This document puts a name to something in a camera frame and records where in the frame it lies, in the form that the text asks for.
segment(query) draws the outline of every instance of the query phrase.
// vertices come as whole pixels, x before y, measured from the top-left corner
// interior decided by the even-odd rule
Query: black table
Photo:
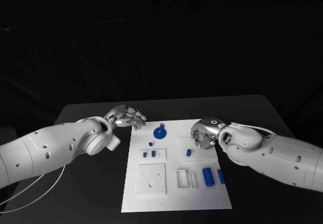
[[[293,134],[264,96],[191,98],[68,105],[55,124],[103,116],[117,105],[139,109],[149,121],[216,117],[261,126],[279,135]],[[121,139],[116,151],[82,154],[65,168],[61,181],[48,195],[25,209],[3,214],[0,223],[309,223],[322,221],[323,193],[286,185],[238,166],[216,146],[232,210],[121,213],[131,128],[117,128]],[[61,169],[46,174],[6,208],[12,210],[49,189]],[[19,184],[16,193],[35,179]]]

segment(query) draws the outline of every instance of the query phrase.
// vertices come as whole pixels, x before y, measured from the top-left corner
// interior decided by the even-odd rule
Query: black background
[[[261,94],[296,138],[323,147],[320,2],[0,7],[0,124],[19,137],[69,104]]]

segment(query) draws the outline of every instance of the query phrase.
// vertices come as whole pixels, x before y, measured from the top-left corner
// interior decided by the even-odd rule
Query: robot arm
[[[211,149],[218,140],[238,165],[250,166],[286,184],[323,192],[323,149],[273,132],[270,134],[261,135],[250,126],[235,123],[225,125],[214,118],[202,119],[192,127],[192,138],[198,139],[201,149]]]
[[[120,144],[117,126],[142,129],[146,117],[133,108],[117,106],[104,117],[46,127],[0,146],[0,188],[68,165],[80,154],[95,155]]]

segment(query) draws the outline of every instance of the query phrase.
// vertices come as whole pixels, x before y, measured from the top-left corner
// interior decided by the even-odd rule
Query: screw hole
[[[302,156],[299,155],[294,160],[296,160],[296,162],[300,162],[302,161]]]
[[[51,152],[46,152],[46,159],[49,159],[51,157]]]

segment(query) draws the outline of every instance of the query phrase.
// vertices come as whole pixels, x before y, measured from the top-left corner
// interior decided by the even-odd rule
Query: robotic hand
[[[255,129],[267,131],[260,134]],[[323,149],[270,130],[215,118],[198,121],[191,131],[201,149],[212,149],[215,141],[234,163],[300,188],[323,192]]]
[[[126,105],[114,107],[104,117],[46,127],[0,146],[0,188],[59,169],[80,154],[95,155],[104,147],[120,144],[116,127],[146,126],[143,114]]]

